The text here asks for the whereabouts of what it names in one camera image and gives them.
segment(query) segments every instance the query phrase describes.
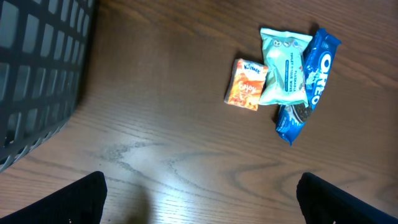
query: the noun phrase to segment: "cookie image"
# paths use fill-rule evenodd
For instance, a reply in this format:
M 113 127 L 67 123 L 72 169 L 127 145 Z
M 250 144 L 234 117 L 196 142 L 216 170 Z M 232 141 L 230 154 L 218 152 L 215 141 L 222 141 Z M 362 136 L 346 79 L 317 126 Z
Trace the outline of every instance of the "cookie image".
M 303 103 L 299 105 L 293 105 L 293 113 L 297 118 L 297 121 L 300 123 L 306 122 L 307 118 L 312 114 L 311 103 L 308 102 L 308 107 L 305 107 Z

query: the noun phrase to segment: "wooden table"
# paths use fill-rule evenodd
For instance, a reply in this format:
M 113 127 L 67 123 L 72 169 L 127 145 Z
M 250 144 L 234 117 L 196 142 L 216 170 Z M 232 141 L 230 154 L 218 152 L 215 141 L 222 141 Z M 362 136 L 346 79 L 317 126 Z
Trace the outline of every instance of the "wooden table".
M 316 112 L 290 147 L 277 106 L 223 102 L 262 26 L 342 40 Z M 305 223 L 313 172 L 398 217 L 396 0 L 101 0 L 83 98 L 68 126 L 0 174 L 0 217 L 100 170 L 102 223 Z

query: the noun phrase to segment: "black object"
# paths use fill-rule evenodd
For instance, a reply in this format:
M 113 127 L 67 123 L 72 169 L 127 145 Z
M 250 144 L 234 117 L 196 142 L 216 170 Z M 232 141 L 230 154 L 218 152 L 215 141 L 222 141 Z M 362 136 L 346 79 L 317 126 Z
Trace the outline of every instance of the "black object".
M 95 0 L 0 0 L 0 172 L 75 110 Z
M 307 224 L 398 224 L 398 220 L 329 184 L 304 173 L 297 200 Z
M 98 224 L 106 193 L 104 174 L 97 171 L 0 219 L 0 224 Z

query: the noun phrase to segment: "snack package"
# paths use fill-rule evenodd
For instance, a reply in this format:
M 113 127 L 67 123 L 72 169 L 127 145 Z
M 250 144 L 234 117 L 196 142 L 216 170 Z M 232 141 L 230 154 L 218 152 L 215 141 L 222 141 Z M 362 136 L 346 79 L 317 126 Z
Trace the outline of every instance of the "snack package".
M 268 68 L 243 59 L 235 60 L 225 103 L 256 111 Z
M 305 103 L 303 51 L 312 36 L 261 29 L 262 54 L 268 66 L 266 89 L 260 105 L 296 105 Z
M 340 40 L 328 34 L 325 29 L 320 29 L 306 51 L 304 74 L 308 106 L 305 106 L 304 103 L 281 106 L 276 126 L 279 136 L 290 145 L 300 134 L 307 118 L 317 107 L 325 89 L 337 47 L 340 44 Z

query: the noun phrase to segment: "orange and white packet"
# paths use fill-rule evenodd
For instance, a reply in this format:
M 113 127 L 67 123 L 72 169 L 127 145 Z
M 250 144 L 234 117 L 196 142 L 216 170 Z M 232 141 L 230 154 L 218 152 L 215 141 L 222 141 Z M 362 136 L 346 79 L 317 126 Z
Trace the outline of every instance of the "orange and white packet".
M 268 67 L 243 59 L 235 60 L 225 103 L 256 111 Z

